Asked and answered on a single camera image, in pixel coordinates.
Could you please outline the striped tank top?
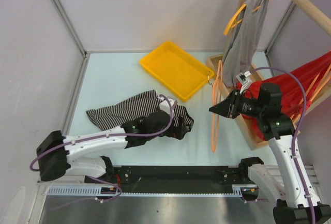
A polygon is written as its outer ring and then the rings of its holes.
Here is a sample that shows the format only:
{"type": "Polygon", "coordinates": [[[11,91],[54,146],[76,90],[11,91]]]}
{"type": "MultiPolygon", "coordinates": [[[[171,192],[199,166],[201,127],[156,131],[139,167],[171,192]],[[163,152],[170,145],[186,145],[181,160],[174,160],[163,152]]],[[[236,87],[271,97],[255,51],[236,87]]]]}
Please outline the striped tank top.
{"type": "Polygon", "coordinates": [[[134,95],[115,105],[86,111],[88,119],[100,130],[115,128],[139,117],[148,117],[164,101],[155,90],[134,95]]]}

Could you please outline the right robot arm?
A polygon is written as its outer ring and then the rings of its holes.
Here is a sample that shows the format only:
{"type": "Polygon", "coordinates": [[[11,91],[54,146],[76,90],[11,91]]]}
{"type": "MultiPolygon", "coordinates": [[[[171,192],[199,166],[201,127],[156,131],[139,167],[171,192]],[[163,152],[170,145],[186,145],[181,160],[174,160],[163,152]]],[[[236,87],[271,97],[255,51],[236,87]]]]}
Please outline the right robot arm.
{"type": "Polygon", "coordinates": [[[282,177],[279,183],[259,158],[242,159],[239,179],[254,182],[274,203],[275,223],[326,223],[330,205],[323,204],[311,185],[300,157],[291,119],[281,112],[282,92],[277,84],[263,83],[257,98],[245,97],[232,90],[222,102],[209,111],[235,119],[240,114],[253,117],[272,150],[282,177]]]}

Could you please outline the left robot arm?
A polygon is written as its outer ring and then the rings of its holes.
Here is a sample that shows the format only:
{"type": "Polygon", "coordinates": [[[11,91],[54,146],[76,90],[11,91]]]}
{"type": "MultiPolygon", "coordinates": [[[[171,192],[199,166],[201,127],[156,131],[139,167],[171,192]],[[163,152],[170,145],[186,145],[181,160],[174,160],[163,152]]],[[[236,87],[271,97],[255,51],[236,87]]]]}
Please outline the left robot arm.
{"type": "Polygon", "coordinates": [[[128,149],[142,146],[156,137],[181,140],[194,124],[185,111],[175,109],[173,114],[156,110],[147,117],[138,117],[119,126],[82,137],[69,137],[57,130],[51,132],[36,149],[40,179],[50,182],[64,175],[92,176],[102,182],[114,177],[111,160],[106,156],[89,155],[106,148],[128,149]]]}

